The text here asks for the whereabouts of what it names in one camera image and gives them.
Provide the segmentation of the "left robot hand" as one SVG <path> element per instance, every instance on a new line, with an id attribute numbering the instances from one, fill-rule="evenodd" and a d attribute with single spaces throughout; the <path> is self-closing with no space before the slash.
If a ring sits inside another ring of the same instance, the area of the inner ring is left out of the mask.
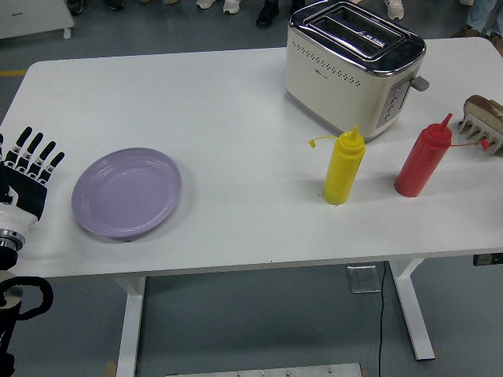
<path id="1" fill-rule="evenodd" d="M 54 141 L 41 147 L 43 134 L 23 130 L 1 156 L 1 228 L 21 233 L 42 217 L 47 183 L 64 158 Z"/>

